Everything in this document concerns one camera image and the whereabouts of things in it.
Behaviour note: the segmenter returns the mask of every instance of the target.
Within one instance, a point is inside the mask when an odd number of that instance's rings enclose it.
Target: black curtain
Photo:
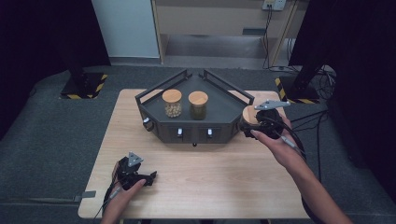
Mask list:
[[[334,69],[328,103],[346,150],[362,159],[358,163],[373,171],[394,202],[395,24],[393,1],[311,1],[290,58],[290,64],[304,65],[310,55],[323,55]],[[312,49],[318,41],[321,48]]]
[[[91,0],[1,1],[0,52],[0,139],[37,81],[110,65]]]

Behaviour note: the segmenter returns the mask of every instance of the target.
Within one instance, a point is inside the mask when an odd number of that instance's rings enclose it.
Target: human hand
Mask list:
[[[280,117],[283,119],[283,122],[291,128],[290,120],[283,116]],[[265,133],[254,130],[251,130],[250,132],[257,138],[257,140],[265,144],[271,150],[277,162],[279,162],[279,164],[282,166],[288,168],[293,161],[304,161],[299,152],[288,146],[281,138],[272,139]],[[283,130],[282,135],[288,138],[295,146],[297,146],[291,137],[291,134],[287,130]]]
[[[112,177],[115,176],[118,167],[119,167],[119,163],[117,162],[116,165],[114,166]],[[102,221],[101,221],[102,224],[116,223],[122,212],[128,206],[129,201],[131,201],[132,198],[136,195],[136,193],[143,188],[143,186],[146,183],[146,179],[139,180],[128,190],[124,190],[122,188],[122,185],[117,179],[117,177],[115,178],[115,183],[116,184],[114,185],[113,190],[111,190],[110,195],[116,190],[119,190],[119,192],[107,204],[106,210],[102,217]]]

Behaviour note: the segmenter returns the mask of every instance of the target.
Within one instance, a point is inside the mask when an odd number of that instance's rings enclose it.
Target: gray carpet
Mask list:
[[[63,72],[35,85],[32,96],[0,142],[0,198],[56,198],[71,200],[86,187],[107,124],[122,89],[144,89],[183,68],[111,66],[87,71],[108,74],[93,100],[63,100],[59,93],[69,74]],[[203,69],[189,69],[194,74]],[[241,89],[277,91],[275,78],[282,73],[262,70],[210,69]],[[289,119],[326,109],[318,105],[291,105]],[[310,122],[304,127],[312,127]],[[318,173],[316,129],[298,132],[308,165]],[[396,205],[372,173],[358,169],[347,158],[333,123],[320,124],[320,169],[323,185],[355,223],[396,223]],[[255,220],[219,220],[219,223],[252,223]],[[179,220],[178,223],[191,223]],[[43,204],[0,202],[0,223],[92,223],[78,217],[78,203]],[[175,223],[155,220],[155,223]],[[312,223],[310,220],[273,220],[272,223]]]

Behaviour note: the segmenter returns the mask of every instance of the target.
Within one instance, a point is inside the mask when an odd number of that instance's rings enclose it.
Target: wooden table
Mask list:
[[[116,161],[132,151],[144,159],[139,174],[158,175],[124,218],[308,218],[300,192],[267,147],[243,133],[228,144],[164,144],[142,125],[134,100],[142,91],[120,92],[86,188],[96,196],[82,200],[80,217],[96,215]],[[273,91],[248,92],[256,104],[278,100]]]

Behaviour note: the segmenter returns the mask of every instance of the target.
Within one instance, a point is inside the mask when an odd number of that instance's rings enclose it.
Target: wooden lid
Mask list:
[[[254,109],[253,105],[248,105],[245,107],[244,111],[242,112],[242,117],[247,123],[250,124],[259,124],[256,119],[257,110]]]
[[[163,93],[163,99],[167,103],[175,103],[181,99],[181,92],[178,90],[167,90]]]
[[[203,91],[193,91],[189,95],[189,101],[193,105],[204,105],[207,102],[208,96]]]

